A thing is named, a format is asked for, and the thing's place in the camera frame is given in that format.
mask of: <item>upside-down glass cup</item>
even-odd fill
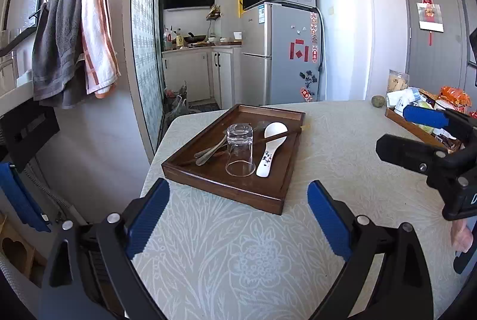
[[[255,172],[253,163],[253,129],[247,123],[235,123],[227,128],[228,160],[225,170],[237,177]]]

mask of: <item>table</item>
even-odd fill
[[[170,320],[307,320],[325,297],[343,260],[335,256],[307,203],[308,184],[319,179],[355,215],[398,227],[410,222],[421,242],[433,289],[435,318],[460,291],[452,269],[450,222],[426,177],[383,163],[375,153],[385,133],[414,138],[369,102],[313,102],[274,106],[306,112],[283,215],[169,182],[171,197],[134,266]],[[147,175],[142,195],[161,163],[223,111],[175,120]],[[382,256],[351,314],[366,307]]]

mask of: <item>wooden chopstick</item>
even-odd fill
[[[270,142],[270,141],[275,141],[275,140],[278,140],[279,138],[283,138],[283,137],[287,137],[287,136],[290,136],[292,134],[300,134],[303,130],[307,129],[308,126],[300,126],[298,129],[294,129],[294,130],[288,130],[288,132],[284,132],[284,133],[280,133],[280,134],[275,134],[274,136],[270,136],[268,138],[261,138],[259,140],[256,140],[253,142],[254,145],[257,145],[257,144],[261,144],[261,143],[267,143],[267,142]],[[223,151],[217,151],[215,152],[210,158],[212,157],[219,157],[219,156],[223,156],[224,154],[228,153],[228,151],[225,149]],[[191,159],[191,160],[187,160],[187,161],[184,161],[183,163],[180,163],[178,164],[178,166],[185,166],[185,165],[190,165],[190,164],[193,164],[197,161],[197,159]]]

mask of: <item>heart-shaped cutout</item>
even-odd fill
[[[2,241],[2,249],[10,263],[23,273],[27,261],[27,250],[23,243],[19,241],[14,242],[10,238],[4,238]]]

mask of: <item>refrigerator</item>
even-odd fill
[[[316,101],[321,26],[316,10],[265,2],[242,16],[242,103]]]

